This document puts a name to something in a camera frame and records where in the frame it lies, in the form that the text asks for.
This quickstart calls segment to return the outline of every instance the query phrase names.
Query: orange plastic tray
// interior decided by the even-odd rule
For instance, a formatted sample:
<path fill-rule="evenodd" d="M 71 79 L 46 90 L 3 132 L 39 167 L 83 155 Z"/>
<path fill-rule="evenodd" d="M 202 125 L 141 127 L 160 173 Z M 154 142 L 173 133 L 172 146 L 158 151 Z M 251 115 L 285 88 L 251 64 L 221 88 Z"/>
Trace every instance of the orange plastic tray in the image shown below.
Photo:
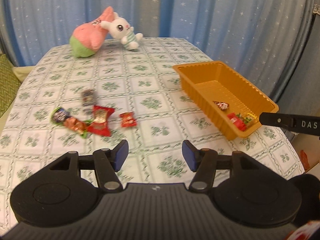
<path fill-rule="evenodd" d="M 259 117 L 262 112 L 276 113 L 279 110 L 256 86 L 221 61 L 176 65 L 173 68 L 180 75 L 182 89 L 228 140 L 248 137 L 261 123 L 257 122 L 242 132 L 227 114 L 251 113 Z M 222 111 L 214 101 L 228 103 L 229 109 Z"/>

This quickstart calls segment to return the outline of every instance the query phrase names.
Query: green floral tablecloth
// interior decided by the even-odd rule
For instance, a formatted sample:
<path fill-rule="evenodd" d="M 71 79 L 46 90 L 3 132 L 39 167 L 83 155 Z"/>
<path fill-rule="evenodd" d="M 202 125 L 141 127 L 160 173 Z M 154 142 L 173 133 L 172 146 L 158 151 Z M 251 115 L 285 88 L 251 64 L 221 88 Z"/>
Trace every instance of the green floral tablecloth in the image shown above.
<path fill-rule="evenodd" d="M 80 155 L 129 142 L 130 154 L 118 172 L 127 182 L 185 182 L 193 173 L 181 154 L 189 139 L 198 148 L 219 154 L 234 150 L 248 153 L 285 178 L 303 173 L 303 166 L 282 131 L 261 127 L 248 138 L 227 141 L 203 112 L 181 90 L 173 65 L 210 60 L 184 39 L 144 38 L 136 51 L 107 40 L 90 58 L 74 59 L 69 45 L 52 48 L 19 89 L 14 107 L 0 135 L 0 228 L 15 223 L 9 197 L 13 188 L 69 150 Z M 81 120 L 80 92 L 97 91 L 101 106 L 114 107 L 109 120 L 111 137 L 90 135 L 87 139 L 50 124 L 49 115 L 63 106 Z M 120 127 L 119 114 L 134 111 L 138 126 Z M 82 176 L 96 184 L 94 172 Z M 216 182 L 227 171 L 218 171 Z"/>

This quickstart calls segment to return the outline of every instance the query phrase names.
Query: green cushion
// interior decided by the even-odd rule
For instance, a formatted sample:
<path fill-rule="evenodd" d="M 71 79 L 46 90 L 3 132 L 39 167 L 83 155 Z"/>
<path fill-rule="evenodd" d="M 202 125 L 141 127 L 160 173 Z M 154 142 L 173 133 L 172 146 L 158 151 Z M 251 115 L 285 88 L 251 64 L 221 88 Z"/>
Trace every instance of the green cushion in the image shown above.
<path fill-rule="evenodd" d="M 14 101 L 21 83 L 12 71 L 12 64 L 7 57 L 0 57 L 0 117 Z"/>

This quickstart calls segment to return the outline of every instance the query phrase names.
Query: wrapped candy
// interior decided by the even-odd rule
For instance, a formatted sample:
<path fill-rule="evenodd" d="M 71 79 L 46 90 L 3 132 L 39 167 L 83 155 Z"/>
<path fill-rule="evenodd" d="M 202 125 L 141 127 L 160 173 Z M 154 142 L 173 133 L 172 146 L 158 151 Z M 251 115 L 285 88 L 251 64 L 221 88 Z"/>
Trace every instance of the wrapped candy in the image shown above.
<path fill-rule="evenodd" d="M 91 114 L 93 106 L 95 104 L 97 104 L 97 99 L 95 97 L 94 90 L 87 89 L 87 90 L 82 91 L 81 98 L 82 98 L 83 111 L 86 114 Z"/>
<path fill-rule="evenodd" d="M 247 129 L 245 123 L 238 116 L 236 116 L 235 113 L 232 112 L 231 114 L 228 114 L 227 117 L 236 127 L 238 127 L 240 131 L 245 131 Z"/>
<path fill-rule="evenodd" d="M 88 127 L 88 132 L 101 136 L 111 136 L 108 127 L 108 118 L 115 111 L 114 108 L 93 106 L 93 122 Z"/>
<path fill-rule="evenodd" d="M 119 117 L 122 118 L 121 127 L 132 127 L 137 125 L 137 121 L 133 118 L 133 114 L 133 112 L 126 112 L 119 115 Z"/>
<path fill-rule="evenodd" d="M 226 102 L 218 102 L 213 101 L 221 110 L 227 110 L 229 108 L 229 104 Z"/>
<path fill-rule="evenodd" d="M 253 114 L 247 113 L 245 116 L 242 116 L 240 113 L 236 115 L 244 124 L 247 126 L 247 128 L 251 127 L 257 122 L 257 117 Z"/>
<path fill-rule="evenodd" d="M 63 125 L 70 130 L 76 131 L 83 138 L 87 137 L 88 125 L 71 116 L 71 114 L 62 107 L 58 107 L 52 112 L 51 121 L 55 124 Z"/>

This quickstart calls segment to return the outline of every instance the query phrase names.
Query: patrick star plush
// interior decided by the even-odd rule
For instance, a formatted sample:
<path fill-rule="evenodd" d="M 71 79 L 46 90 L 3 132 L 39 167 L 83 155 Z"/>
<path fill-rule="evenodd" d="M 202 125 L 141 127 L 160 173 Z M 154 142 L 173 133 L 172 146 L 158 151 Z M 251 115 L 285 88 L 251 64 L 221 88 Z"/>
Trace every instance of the patrick star plush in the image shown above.
<path fill-rule="evenodd" d="M 95 54 L 108 34 L 108 30 L 101 28 L 101 21 L 112 22 L 114 19 L 113 8 L 109 6 L 94 21 L 75 28 L 69 41 L 73 56 L 89 57 Z"/>

